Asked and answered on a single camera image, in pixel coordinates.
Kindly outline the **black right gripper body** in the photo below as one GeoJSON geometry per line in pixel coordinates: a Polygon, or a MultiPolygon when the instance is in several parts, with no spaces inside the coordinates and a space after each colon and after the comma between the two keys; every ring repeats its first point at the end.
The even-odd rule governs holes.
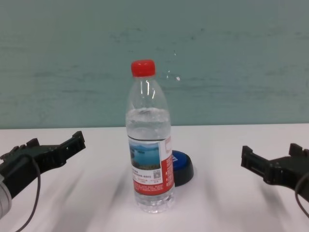
{"type": "Polygon", "coordinates": [[[264,182],[295,190],[298,181],[308,172],[309,159],[306,157],[272,159],[266,164],[264,182]]]}

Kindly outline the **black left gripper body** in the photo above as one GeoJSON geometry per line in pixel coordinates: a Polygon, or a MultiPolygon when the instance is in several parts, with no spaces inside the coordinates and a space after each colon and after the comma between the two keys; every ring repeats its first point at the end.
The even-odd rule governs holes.
{"type": "Polygon", "coordinates": [[[0,174],[12,198],[23,191],[35,178],[37,170],[32,162],[36,161],[41,174],[61,167],[58,161],[59,145],[15,146],[0,158],[0,174]]]}

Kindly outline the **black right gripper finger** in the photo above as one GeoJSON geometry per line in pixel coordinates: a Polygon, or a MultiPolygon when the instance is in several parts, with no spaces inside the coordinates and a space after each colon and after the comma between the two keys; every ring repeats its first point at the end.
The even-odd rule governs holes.
{"type": "Polygon", "coordinates": [[[299,146],[298,144],[291,143],[289,148],[289,155],[291,157],[308,158],[309,150],[299,146]]]}
{"type": "Polygon", "coordinates": [[[264,176],[268,160],[253,153],[253,150],[244,145],[241,152],[241,167],[257,174],[264,176]]]}

